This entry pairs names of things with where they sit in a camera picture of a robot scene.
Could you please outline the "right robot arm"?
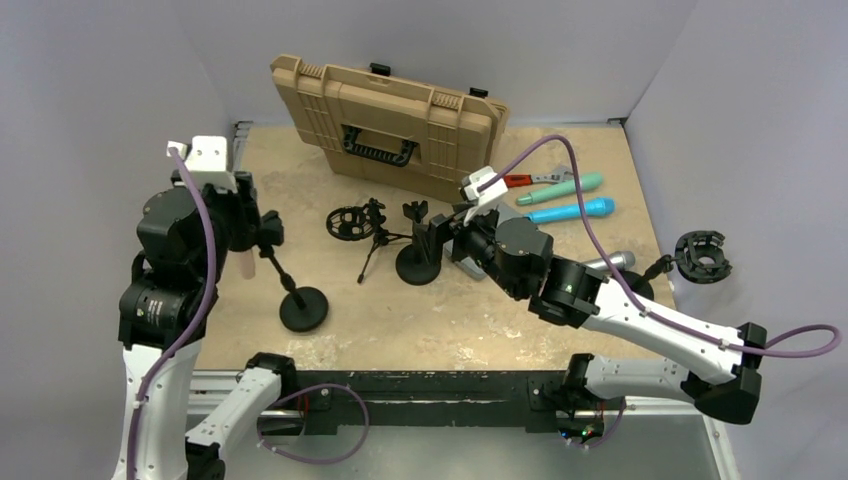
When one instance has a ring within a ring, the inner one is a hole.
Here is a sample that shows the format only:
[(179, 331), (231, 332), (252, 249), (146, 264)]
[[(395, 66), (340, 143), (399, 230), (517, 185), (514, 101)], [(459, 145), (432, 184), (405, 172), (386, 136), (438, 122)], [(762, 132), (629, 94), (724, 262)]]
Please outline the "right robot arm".
[(656, 353), (653, 360), (575, 354), (547, 398), (584, 407), (626, 396), (671, 399), (725, 423), (752, 422), (760, 401), (761, 358), (752, 348), (766, 331), (754, 323), (725, 327), (697, 320), (630, 291), (627, 283), (558, 256), (553, 239), (526, 219), (499, 222), (492, 211), (470, 220), (437, 215), (429, 249), (452, 242), (511, 299), (539, 319), (612, 335)]

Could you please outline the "pink microphone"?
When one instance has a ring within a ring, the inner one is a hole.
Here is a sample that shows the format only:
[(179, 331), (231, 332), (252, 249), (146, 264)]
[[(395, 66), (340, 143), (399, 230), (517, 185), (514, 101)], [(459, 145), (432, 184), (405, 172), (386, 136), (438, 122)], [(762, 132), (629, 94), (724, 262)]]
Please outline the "pink microphone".
[(250, 280), (256, 275), (256, 262), (254, 251), (248, 249), (237, 253), (239, 272), (243, 279)]

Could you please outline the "black round-base shock-mount stand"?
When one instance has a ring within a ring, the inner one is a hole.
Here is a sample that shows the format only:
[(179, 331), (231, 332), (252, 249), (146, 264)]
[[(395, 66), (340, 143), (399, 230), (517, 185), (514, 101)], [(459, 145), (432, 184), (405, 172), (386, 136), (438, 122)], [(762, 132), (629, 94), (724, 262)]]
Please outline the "black round-base shock-mount stand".
[(725, 239), (724, 234), (714, 230), (688, 232), (679, 237), (673, 254), (661, 256), (642, 274), (631, 271), (621, 271), (621, 274), (634, 293), (649, 300), (655, 298), (650, 282), (674, 269), (690, 283), (717, 283), (732, 271), (722, 249)]

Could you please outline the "black tripod shock-mount stand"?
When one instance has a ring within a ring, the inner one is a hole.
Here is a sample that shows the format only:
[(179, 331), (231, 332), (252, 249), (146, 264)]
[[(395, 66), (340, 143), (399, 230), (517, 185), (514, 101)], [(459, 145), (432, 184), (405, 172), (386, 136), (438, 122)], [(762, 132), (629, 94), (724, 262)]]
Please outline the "black tripod shock-mount stand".
[(383, 214), (386, 206), (376, 198), (370, 198), (363, 205), (343, 206), (331, 211), (326, 220), (327, 232), (337, 240), (356, 242), (370, 238), (372, 245), (360, 271), (357, 283), (362, 284), (372, 255), (389, 243), (412, 239), (409, 234), (394, 233), (383, 227), (387, 217)]

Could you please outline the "silver grey microphone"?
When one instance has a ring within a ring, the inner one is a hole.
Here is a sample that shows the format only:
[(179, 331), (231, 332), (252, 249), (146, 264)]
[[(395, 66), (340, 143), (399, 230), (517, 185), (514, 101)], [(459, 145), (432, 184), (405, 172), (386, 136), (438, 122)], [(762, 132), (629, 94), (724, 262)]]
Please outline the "silver grey microphone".
[(608, 253), (607, 256), (610, 260), (609, 264), (602, 257), (584, 261), (583, 264), (598, 271), (610, 272), (612, 269), (626, 271), (636, 263), (635, 254), (632, 251), (616, 251)]

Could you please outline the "blue microphone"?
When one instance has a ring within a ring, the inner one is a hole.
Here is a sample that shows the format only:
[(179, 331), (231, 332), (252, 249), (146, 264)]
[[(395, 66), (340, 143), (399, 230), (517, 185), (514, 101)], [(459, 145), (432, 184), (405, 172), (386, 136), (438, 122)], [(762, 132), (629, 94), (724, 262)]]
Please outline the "blue microphone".
[(566, 220), (580, 219), (585, 213), (587, 217), (606, 217), (616, 210), (616, 203), (609, 197), (598, 197), (585, 201), (583, 207), (579, 203), (531, 211), (524, 214), (536, 224), (547, 224)]

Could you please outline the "mint green microphone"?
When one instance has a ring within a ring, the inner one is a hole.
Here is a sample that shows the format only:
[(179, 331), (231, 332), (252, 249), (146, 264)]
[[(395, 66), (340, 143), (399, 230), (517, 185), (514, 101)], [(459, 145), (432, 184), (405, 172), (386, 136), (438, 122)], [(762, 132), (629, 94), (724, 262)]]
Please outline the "mint green microphone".
[(591, 191), (600, 187), (603, 180), (603, 175), (598, 172), (581, 174), (578, 179), (569, 178), (565, 182), (531, 191), (530, 193), (519, 197), (515, 203), (518, 206), (525, 206), (550, 201), (563, 196), (575, 194), (577, 192), (577, 186), (580, 186), (583, 191)]

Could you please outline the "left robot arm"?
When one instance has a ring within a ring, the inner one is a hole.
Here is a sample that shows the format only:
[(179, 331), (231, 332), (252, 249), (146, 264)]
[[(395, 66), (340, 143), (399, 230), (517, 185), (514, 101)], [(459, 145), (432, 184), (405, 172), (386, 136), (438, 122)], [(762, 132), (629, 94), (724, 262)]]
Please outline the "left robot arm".
[(190, 384), (229, 253), (282, 244), (275, 211), (261, 213), (250, 173), (233, 190), (174, 184), (151, 197), (137, 227), (141, 251), (119, 303), (126, 404), (117, 479), (221, 479), (232, 449), (269, 405), (297, 399), (294, 361), (258, 353), (241, 384), (196, 428), (187, 428)]

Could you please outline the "black round-base stand with clip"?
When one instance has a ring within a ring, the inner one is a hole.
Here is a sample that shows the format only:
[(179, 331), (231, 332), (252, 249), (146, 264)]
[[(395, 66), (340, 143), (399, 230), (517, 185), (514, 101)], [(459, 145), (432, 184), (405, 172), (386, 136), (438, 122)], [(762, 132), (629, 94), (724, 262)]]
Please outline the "black round-base stand with clip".
[(320, 327), (329, 313), (325, 294), (310, 286), (298, 286), (276, 257), (275, 248), (284, 243), (284, 226), (279, 213), (269, 210), (260, 218), (256, 237), (259, 256), (270, 262), (286, 292), (278, 310), (282, 325), (292, 332), (306, 333)]

